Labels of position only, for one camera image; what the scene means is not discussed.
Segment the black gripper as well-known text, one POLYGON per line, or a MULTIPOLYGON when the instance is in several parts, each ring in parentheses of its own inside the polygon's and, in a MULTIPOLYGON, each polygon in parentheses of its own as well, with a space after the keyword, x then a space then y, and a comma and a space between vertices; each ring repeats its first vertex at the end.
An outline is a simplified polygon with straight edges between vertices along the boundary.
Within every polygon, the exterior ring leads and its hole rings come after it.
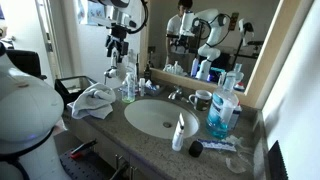
POLYGON ((107 58, 113 62, 112 49, 116 49, 116 63, 122 62, 122 57, 128 53, 129 43, 125 41, 127 30, 125 27, 116 25, 111 28, 111 34, 107 36, 105 47, 107 49, 107 58))

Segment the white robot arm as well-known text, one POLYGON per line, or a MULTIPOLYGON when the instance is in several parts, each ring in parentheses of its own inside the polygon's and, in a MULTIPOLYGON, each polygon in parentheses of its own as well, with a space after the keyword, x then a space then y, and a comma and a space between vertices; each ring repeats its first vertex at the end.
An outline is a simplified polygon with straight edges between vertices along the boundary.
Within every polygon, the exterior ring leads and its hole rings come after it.
MULTIPOLYGON (((16 48, 34 51, 50 70, 37 0, 1 0, 16 48)), ((52 135, 64 110, 53 81, 20 70, 1 48, 0 179, 71 180, 60 162, 52 135)))

